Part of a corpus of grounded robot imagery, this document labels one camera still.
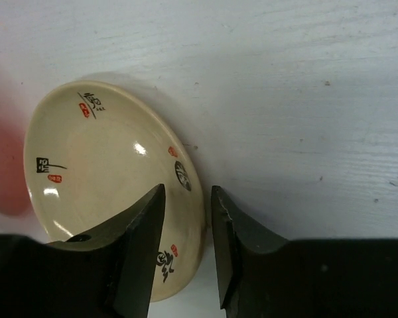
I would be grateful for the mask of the beige floral round plate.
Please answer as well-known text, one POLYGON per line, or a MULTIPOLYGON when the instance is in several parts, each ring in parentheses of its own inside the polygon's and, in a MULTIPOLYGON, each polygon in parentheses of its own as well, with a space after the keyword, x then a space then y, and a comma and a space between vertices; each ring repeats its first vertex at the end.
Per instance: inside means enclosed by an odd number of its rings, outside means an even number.
POLYGON ((106 221, 163 184, 152 301, 174 296, 193 279, 206 236, 198 174, 173 130, 126 90, 98 81, 53 89, 27 129, 24 171, 34 212, 52 240, 106 221))

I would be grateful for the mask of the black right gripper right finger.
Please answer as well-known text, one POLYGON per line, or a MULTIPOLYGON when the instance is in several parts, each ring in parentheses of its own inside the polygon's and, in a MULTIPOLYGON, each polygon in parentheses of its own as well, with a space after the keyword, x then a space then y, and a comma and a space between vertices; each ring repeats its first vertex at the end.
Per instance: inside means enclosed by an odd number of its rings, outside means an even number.
POLYGON ((289 240, 211 193, 227 317, 398 317, 398 239, 289 240))

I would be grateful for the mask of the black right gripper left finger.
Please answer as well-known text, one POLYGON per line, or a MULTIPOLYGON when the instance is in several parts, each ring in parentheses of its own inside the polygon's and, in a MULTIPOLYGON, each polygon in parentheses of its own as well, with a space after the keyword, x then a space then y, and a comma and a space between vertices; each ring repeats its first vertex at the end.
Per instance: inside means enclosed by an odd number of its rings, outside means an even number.
POLYGON ((0 234, 0 317, 146 317, 165 187, 67 241, 0 234))

